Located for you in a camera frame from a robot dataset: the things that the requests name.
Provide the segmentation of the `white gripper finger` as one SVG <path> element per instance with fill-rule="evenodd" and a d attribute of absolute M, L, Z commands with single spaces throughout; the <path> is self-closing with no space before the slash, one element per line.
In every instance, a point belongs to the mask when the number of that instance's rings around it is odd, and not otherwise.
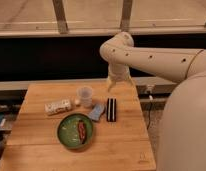
<path fill-rule="evenodd" d="M 131 85 L 131 86 L 135 86 L 135 84 L 134 84 L 134 81 L 133 81 L 133 79 L 130 77 L 130 78 L 128 78 L 128 83 Z"/>
<path fill-rule="evenodd" d="M 107 90 L 110 91 L 114 86 L 115 86 L 115 83 L 112 80 L 108 79 L 107 80 Z"/>

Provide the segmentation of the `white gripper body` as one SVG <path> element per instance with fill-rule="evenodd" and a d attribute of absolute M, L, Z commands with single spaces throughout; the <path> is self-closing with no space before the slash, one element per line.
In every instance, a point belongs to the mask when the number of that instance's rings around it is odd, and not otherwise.
<path fill-rule="evenodd" d="M 131 81 L 130 70 L 128 66 L 122 64 L 110 63 L 108 66 L 108 79 L 112 83 L 121 81 Z"/>

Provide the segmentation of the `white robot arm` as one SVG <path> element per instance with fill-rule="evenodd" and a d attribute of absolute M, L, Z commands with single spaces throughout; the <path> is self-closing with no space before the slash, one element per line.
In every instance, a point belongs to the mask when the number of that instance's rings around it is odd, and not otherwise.
<path fill-rule="evenodd" d="M 99 47 L 108 87 L 132 82 L 132 69 L 172 85 L 160 122 L 156 171 L 206 171 L 206 49 L 137 47 L 119 32 Z"/>

